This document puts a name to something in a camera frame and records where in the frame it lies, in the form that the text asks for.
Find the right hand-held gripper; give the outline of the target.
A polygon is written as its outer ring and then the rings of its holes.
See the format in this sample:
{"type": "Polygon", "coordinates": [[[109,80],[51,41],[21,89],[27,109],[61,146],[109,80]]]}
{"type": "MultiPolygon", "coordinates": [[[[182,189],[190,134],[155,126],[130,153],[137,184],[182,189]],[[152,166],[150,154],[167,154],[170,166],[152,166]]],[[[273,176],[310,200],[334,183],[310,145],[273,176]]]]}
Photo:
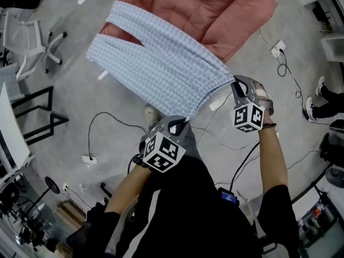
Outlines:
{"type": "Polygon", "coordinates": [[[234,128],[245,133],[259,131],[263,126],[264,107],[255,102],[254,80],[247,76],[234,75],[231,84],[235,107],[231,111],[234,128]]]}

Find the person's torso in black shirt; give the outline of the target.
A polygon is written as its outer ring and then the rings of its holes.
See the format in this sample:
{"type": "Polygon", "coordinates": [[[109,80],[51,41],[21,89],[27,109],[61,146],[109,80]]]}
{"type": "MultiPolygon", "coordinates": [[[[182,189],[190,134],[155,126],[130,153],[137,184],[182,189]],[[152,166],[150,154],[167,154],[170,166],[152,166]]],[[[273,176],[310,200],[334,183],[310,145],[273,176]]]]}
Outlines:
{"type": "Polygon", "coordinates": [[[89,211],[85,241],[67,242],[73,258],[123,258],[135,236],[132,258],[261,258],[262,243],[244,213],[222,199],[205,164],[185,156],[164,174],[152,173],[134,218],[119,233],[115,254],[106,247],[119,223],[114,212],[89,211]]]}

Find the black waist device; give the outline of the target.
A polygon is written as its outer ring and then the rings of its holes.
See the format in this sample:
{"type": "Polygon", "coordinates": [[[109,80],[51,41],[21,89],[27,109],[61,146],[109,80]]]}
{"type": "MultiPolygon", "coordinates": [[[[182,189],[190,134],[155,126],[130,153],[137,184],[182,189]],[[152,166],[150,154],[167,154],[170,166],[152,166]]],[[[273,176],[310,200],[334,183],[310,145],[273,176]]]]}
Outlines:
{"type": "Polygon", "coordinates": [[[218,192],[218,195],[221,199],[226,200],[228,202],[231,202],[234,205],[236,205],[237,207],[239,207],[240,201],[238,200],[237,196],[234,195],[233,192],[226,190],[222,187],[219,187],[217,189],[217,192],[218,192]]]}

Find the person's right forearm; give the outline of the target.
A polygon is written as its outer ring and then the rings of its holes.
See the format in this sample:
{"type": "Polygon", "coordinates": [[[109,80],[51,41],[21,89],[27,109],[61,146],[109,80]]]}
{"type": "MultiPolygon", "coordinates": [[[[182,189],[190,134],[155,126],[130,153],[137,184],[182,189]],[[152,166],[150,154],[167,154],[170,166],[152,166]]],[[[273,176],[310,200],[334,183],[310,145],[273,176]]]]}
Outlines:
{"type": "Polygon", "coordinates": [[[275,128],[259,131],[260,172],[263,194],[278,185],[288,185],[288,173],[275,128]]]}

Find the person's left leg in jeans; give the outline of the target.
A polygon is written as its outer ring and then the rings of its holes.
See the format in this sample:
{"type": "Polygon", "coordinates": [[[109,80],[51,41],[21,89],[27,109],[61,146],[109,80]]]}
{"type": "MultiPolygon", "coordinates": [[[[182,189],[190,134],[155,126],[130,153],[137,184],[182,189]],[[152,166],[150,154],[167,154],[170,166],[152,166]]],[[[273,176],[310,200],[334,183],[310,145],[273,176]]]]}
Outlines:
{"type": "Polygon", "coordinates": [[[195,134],[192,131],[191,126],[188,127],[185,138],[182,142],[182,147],[185,149],[184,157],[191,157],[201,161],[202,163],[204,162],[198,151],[195,134]]]}

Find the person's left shoe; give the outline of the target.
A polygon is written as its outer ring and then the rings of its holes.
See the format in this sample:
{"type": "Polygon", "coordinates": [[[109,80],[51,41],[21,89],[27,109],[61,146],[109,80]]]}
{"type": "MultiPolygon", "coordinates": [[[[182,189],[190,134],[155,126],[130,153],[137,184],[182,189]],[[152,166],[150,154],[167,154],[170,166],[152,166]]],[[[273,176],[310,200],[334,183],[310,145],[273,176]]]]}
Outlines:
{"type": "Polygon", "coordinates": [[[148,122],[148,133],[163,119],[163,114],[150,104],[145,105],[145,117],[148,122]]]}

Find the blue checkered shorts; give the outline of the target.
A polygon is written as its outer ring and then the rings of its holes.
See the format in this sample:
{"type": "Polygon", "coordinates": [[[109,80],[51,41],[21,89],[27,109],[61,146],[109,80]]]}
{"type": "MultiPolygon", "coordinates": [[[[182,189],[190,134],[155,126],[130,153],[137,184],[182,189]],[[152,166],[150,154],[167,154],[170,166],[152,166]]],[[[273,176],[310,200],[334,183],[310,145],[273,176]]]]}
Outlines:
{"type": "Polygon", "coordinates": [[[137,43],[98,34],[87,58],[166,116],[192,119],[215,92],[234,82],[208,49],[146,10],[115,1],[107,21],[137,43]]]}

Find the black metal table frame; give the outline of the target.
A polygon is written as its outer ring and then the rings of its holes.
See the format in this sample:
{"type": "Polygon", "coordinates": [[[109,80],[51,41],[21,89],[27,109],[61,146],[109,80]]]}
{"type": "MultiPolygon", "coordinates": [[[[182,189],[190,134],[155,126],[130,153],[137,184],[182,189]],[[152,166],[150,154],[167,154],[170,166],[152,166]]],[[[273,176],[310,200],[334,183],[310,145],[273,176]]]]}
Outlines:
{"type": "Polygon", "coordinates": [[[52,137],[57,126],[69,122],[66,115],[53,111],[53,92],[51,85],[11,103],[15,118],[30,122],[28,126],[31,130],[23,134],[29,146],[52,137]]]}

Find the white marbled table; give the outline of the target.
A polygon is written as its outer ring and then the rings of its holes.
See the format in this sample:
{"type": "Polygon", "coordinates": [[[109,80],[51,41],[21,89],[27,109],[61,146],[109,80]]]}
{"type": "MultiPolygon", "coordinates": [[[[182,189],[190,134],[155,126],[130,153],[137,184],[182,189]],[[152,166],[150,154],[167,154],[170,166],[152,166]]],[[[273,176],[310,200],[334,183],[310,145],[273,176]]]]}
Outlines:
{"type": "Polygon", "coordinates": [[[0,91],[0,146],[12,169],[20,169],[34,158],[17,123],[5,83],[0,91]]]}

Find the person's right hand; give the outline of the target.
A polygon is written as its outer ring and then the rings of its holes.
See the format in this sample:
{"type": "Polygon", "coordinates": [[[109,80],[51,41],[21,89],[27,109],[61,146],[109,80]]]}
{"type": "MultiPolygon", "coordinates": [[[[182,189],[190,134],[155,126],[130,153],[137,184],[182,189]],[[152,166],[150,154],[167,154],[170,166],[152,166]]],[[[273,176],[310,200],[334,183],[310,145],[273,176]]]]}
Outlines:
{"type": "Polygon", "coordinates": [[[267,92],[265,91],[263,85],[258,82],[253,83],[255,88],[255,93],[257,95],[257,102],[259,106],[264,107],[264,124],[272,124],[271,115],[274,113],[273,102],[268,98],[267,92]]]}

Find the black lamp base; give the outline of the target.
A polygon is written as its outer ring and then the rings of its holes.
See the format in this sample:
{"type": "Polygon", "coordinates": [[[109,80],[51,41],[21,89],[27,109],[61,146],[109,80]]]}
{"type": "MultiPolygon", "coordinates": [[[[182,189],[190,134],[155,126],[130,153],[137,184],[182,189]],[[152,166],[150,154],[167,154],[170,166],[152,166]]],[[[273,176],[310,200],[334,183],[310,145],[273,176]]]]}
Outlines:
{"type": "Polygon", "coordinates": [[[45,183],[48,186],[48,188],[50,189],[50,191],[52,191],[55,194],[60,194],[60,189],[58,187],[58,185],[48,176],[45,177],[45,183]]]}

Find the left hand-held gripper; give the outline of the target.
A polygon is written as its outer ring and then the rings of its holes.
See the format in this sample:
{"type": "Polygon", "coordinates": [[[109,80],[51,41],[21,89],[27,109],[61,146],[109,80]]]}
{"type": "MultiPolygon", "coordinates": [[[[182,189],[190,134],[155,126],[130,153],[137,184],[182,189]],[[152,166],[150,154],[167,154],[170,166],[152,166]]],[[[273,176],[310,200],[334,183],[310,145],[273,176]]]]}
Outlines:
{"type": "Polygon", "coordinates": [[[165,173],[181,161],[185,149],[182,142],[191,129],[184,116],[165,116],[151,132],[143,137],[143,167],[165,173]],[[170,129],[176,126],[175,133],[170,129]]]}

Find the person's left forearm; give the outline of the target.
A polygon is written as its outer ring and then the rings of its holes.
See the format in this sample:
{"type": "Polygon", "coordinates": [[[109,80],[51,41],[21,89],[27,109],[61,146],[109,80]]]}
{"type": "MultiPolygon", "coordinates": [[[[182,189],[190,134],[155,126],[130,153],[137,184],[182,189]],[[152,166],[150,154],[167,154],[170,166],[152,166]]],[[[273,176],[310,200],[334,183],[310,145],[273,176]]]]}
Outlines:
{"type": "Polygon", "coordinates": [[[127,206],[141,194],[151,174],[150,169],[136,165],[116,188],[105,209],[105,213],[122,214],[127,206]]]}

